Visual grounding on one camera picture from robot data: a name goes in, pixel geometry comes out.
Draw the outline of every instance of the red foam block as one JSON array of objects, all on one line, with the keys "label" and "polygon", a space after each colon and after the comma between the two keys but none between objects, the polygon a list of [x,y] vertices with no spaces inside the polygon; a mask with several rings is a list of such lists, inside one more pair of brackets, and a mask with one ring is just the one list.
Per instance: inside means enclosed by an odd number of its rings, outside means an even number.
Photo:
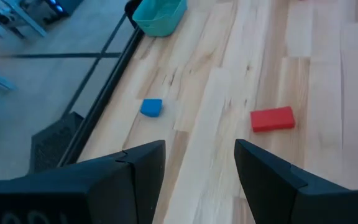
[{"label": "red foam block", "polygon": [[290,129],[295,127],[290,106],[270,110],[251,112],[251,124],[254,132],[271,131],[275,129]]}]

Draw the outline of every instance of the teal bin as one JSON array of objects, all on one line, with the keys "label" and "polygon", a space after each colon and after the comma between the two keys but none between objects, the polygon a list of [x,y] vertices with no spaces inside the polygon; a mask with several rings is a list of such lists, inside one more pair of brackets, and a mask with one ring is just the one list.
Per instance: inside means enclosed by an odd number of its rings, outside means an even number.
[{"label": "teal bin", "polygon": [[187,9],[186,0],[143,0],[133,20],[151,37],[170,35]]}]

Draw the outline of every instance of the black frame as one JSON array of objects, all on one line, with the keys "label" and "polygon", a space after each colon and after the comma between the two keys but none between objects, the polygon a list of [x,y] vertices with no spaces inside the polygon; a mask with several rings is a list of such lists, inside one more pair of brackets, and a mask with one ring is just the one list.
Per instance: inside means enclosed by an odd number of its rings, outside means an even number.
[{"label": "black frame", "polygon": [[88,115],[85,120],[81,123],[73,139],[67,147],[66,152],[60,159],[57,167],[66,166],[69,164],[76,163],[80,154],[82,153],[85,144],[88,142],[93,129],[96,127],[99,118],[103,114],[103,111],[110,101],[111,95],[114,89],[117,87],[119,80],[122,77],[129,61],[132,58],[137,46],[143,38],[143,31],[138,27],[130,37],[123,53],[119,57],[119,60],[110,73],[107,82],[104,84],[103,89],[100,91],[96,101],[93,103]]}]

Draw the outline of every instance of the blue foam block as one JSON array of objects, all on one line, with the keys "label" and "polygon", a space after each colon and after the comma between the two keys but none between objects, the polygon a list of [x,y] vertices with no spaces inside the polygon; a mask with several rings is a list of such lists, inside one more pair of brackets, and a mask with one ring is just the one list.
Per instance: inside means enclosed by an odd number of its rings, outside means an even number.
[{"label": "blue foam block", "polygon": [[142,106],[140,107],[140,112],[146,116],[155,118],[160,116],[161,109],[161,99],[144,99]]}]

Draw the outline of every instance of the gray floor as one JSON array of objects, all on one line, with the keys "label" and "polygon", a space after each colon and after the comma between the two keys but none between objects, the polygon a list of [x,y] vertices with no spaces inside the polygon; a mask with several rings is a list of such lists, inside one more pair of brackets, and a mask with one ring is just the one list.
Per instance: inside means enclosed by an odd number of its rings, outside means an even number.
[{"label": "gray floor", "polygon": [[[12,38],[0,45],[10,54],[100,52],[123,15],[126,0],[84,0],[75,14],[48,31],[46,38]],[[125,20],[107,52],[124,49],[133,28]],[[31,136],[57,121],[97,58],[0,58],[0,75],[18,89],[0,89],[0,179],[26,175]],[[118,58],[102,58],[72,111],[88,114]]]}]

